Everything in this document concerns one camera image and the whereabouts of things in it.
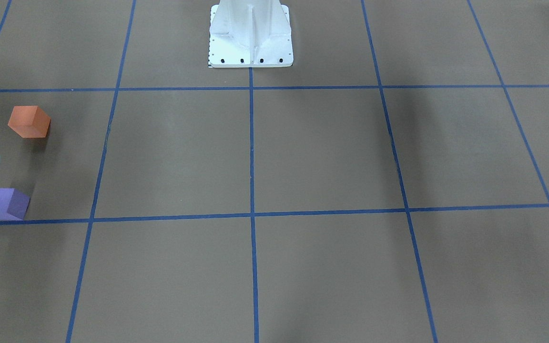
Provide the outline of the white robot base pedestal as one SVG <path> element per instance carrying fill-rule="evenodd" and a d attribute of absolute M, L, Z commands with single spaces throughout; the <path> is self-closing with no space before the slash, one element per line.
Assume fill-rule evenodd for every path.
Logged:
<path fill-rule="evenodd" d="M 221 0 L 210 11 L 210 68 L 284 68 L 294 64 L 288 6 L 278 0 Z"/>

